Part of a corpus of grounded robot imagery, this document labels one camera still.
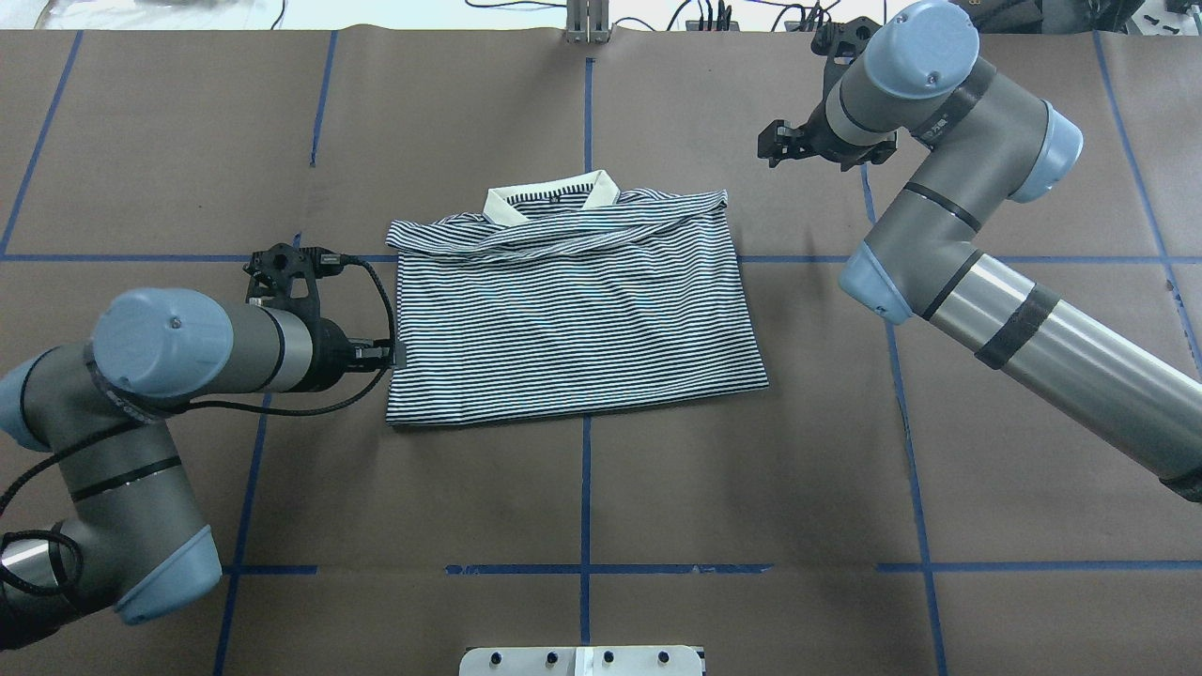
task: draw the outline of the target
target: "light blue joint cap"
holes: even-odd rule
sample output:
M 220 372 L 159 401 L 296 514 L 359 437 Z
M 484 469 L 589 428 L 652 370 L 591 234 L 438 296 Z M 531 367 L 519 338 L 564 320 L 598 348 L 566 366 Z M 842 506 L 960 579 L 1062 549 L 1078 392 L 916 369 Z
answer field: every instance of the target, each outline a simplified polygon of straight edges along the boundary
M 142 624 L 203 597 L 221 580 L 221 561 L 208 526 L 192 535 L 113 606 L 121 622 Z
M 1040 148 L 1040 156 L 1027 180 L 1010 196 L 1019 203 L 1034 202 L 1052 190 L 1077 164 L 1081 149 L 1085 146 L 1085 137 L 1077 125 L 1058 113 L 1052 103 L 1043 101 L 1043 105 L 1048 107 L 1048 130 L 1043 135 L 1043 147 Z
M 981 36 L 964 10 L 947 0 L 922 0 L 868 41 L 864 70 L 893 96 L 933 99 L 964 82 L 980 51 Z
M 29 431 L 20 401 L 20 395 L 25 390 L 25 378 L 29 376 L 29 372 L 32 370 L 37 360 L 42 358 L 42 355 L 37 355 L 0 378 L 0 429 L 31 451 L 50 450 Z
M 867 242 L 861 242 L 847 259 L 847 265 L 839 273 L 839 287 L 892 324 L 902 324 L 914 315 Z
M 121 390 L 178 397 L 208 385 L 233 350 L 230 315 L 200 291 L 133 289 L 93 332 L 96 366 Z

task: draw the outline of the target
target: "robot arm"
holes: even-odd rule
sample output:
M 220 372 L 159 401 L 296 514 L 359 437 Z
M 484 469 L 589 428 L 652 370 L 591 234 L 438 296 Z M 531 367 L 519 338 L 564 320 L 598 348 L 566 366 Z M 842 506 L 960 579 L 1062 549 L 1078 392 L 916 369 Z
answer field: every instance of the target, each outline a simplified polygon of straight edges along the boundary
M 108 606 L 138 624 L 218 582 L 216 547 L 163 420 L 212 405 L 188 404 L 203 395 L 320 391 L 355 370 L 379 369 L 377 383 L 394 340 L 347 339 L 320 316 L 316 279 L 349 262 L 365 266 L 285 244 L 255 254 L 246 304 L 185 289 L 129 291 L 91 340 L 0 380 L 0 427 L 25 447 L 66 456 L 59 467 L 77 512 L 49 534 L 5 536 L 0 650 Z M 296 279 L 307 296 L 292 296 Z
M 1082 148 L 1071 121 L 977 52 L 963 10 L 911 5 L 828 83 L 805 125 L 769 125 L 760 156 L 775 166 L 821 155 L 847 170 L 883 161 L 888 136 L 910 130 L 932 153 L 851 256 L 840 286 L 893 324 L 918 314 L 1202 502 L 1202 385 L 972 244 L 1002 201 L 1040 197 Z

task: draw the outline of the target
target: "black and white striped fabric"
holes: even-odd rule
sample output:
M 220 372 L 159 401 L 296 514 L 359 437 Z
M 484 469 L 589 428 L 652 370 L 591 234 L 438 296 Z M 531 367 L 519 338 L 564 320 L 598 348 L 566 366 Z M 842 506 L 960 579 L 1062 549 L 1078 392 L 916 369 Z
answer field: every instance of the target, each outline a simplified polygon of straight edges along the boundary
M 605 411 L 768 385 L 726 192 L 607 186 L 594 172 L 490 191 L 484 214 L 393 221 L 405 367 L 393 373 L 389 425 Z

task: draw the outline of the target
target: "shirt collar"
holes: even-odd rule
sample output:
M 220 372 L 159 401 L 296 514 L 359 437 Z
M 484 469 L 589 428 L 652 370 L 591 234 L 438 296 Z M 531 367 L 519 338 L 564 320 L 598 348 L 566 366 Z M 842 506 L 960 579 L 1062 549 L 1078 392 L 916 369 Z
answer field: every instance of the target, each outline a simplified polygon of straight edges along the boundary
M 612 178 L 609 178 L 609 174 L 606 173 L 605 170 L 597 170 L 581 176 L 561 178 L 559 180 L 551 180 L 547 183 L 529 183 L 526 185 L 493 188 L 488 191 L 488 197 L 484 200 L 484 217 L 496 225 L 512 226 L 529 223 L 529 218 L 510 204 L 508 200 L 511 197 L 526 194 L 552 192 L 554 190 L 573 185 L 591 185 L 589 196 L 582 207 L 584 209 L 605 207 L 618 201 L 618 185 Z

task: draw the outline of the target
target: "white collar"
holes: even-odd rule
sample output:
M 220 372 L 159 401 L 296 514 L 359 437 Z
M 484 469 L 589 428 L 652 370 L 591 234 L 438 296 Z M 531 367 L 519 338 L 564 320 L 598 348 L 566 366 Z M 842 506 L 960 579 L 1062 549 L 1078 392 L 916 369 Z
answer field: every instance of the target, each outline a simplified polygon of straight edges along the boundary
M 529 223 L 529 218 L 523 215 L 522 212 L 517 210 L 508 203 L 510 197 L 532 192 L 551 192 L 560 188 L 570 188 L 572 185 L 593 186 L 589 191 L 588 198 L 584 201 L 584 206 L 582 207 L 583 209 L 605 207 L 618 201 L 618 185 L 612 178 L 609 178 L 609 174 L 606 173 L 605 170 L 597 170 L 581 176 L 561 178 L 559 180 L 551 180 L 547 183 L 530 183 L 526 185 L 511 185 L 508 188 L 493 188 L 488 191 L 488 198 L 484 200 L 484 217 L 496 225 L 512 226 Z

